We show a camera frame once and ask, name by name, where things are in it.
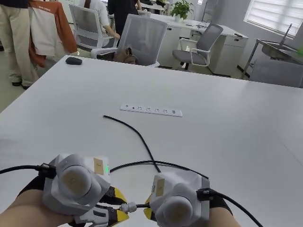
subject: window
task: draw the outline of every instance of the window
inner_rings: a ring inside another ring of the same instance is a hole
[[[251,0],[244,21],[279,34],[293,24],[294,37],[303,22],[303,0]]]

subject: computer mouse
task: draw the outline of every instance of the computer mouse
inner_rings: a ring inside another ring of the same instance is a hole
[[[68,59],[66,59],[66,64],[68,65],[81,65],[82,64],[82,60],[79,58],[74,58],[74,57],[69,57]]]

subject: white cabinet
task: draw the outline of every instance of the white cabinet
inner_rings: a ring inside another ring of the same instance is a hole
[[[234,76],[247,38],[220,36],[210,58],[209,69],[214,74]]]
[[[158,56],[158,62],[160,63],[160,66],[174,66],[176,60],[172,56],[172,51],[178,48],[180,33],[181,28],[179,27],[167,27]]]
[[[67,17],[68,23],[73,23],[69,5],[75,5],[75,1],[77,1],[77,0],[75,0],[75,1],[74,0],[58,0],[58,1],[61,2],[62,6],[63,6],[63,10]]]

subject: potted plant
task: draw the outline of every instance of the potted plant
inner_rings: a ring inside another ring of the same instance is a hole
[[[192,9],[190,9],[190,5],[193,6],[192,3],[189,3],[186,0],[177,1],[176,3],[171,5],[173,9],[170,12],[170,15],[172,17],[175,15],[176,22],[179,22],[181,18],[185,20],[189,12],[194,12]]]

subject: black shirt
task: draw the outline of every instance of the black shirt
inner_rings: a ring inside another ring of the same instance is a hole
[[[138,0],[108,0],[109,14],[115,14],[116,32],[121,35],[128,14],[138,15],[135,4]]]
[[[28,0],[0,0],[0,5],[13,8],[28,8]]]

